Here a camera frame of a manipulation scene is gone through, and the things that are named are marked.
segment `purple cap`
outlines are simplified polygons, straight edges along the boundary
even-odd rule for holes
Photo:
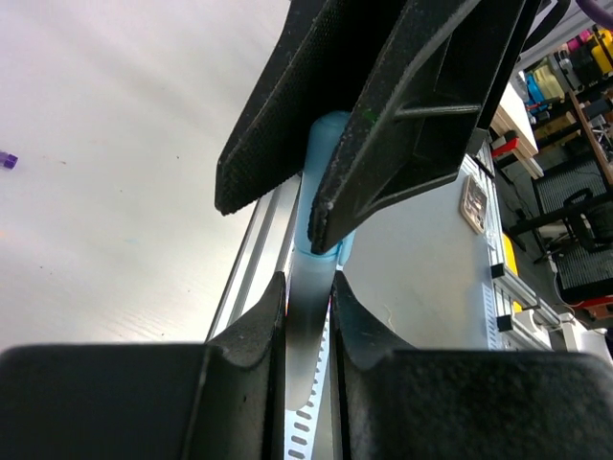
[[[17,164],[18,159],[15,155],[0,150],[0,164],[5,168],[12,170]]]

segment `yellow object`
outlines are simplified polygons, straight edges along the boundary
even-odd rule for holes
[[[533,72],[533,76],[545,99],[564,98],[564,90],[559,85],[549,65],[545,64],[538,67]]]
[[[606,46],[609,54],[613,57],[613,35],[611,35],[610,31],[599,31],[598,34],[601,38],[602,44]],[[609,62],[604,49],[598,40],[596,40],[596,43],[598,43],[598,46],[592,48],[592,56],[594,57],[594,60],[598,63],[604,74],[613,72],[613,67],[611,67],[611,62]]]
[[[502,240],[505,249],[505,265],[509,268],[510,271],[517,275],[517,264],[515,263],[515,254],[513,252],[513,245],[511,244],[511,240],[507,235],[503,235]],[[519,305],[517,302],[513,302],[513,311],[515,313],[521,312],[521,305]]]

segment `white table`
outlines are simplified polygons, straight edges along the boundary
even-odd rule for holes
[[[203,340],[251,208],[216,160],[279,0],[0,0],[0,350]]]

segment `purple cable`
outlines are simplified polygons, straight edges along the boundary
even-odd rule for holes
[[[0,165],[4,166],[12,170],[17,164],[17,158],[15,155],[11,155],[10,153],[6,153],[5,151],[0,150]]]
[[[613,31],[613,15],[596,4],[594,0],[577,0],[577,5],[599,26]]]

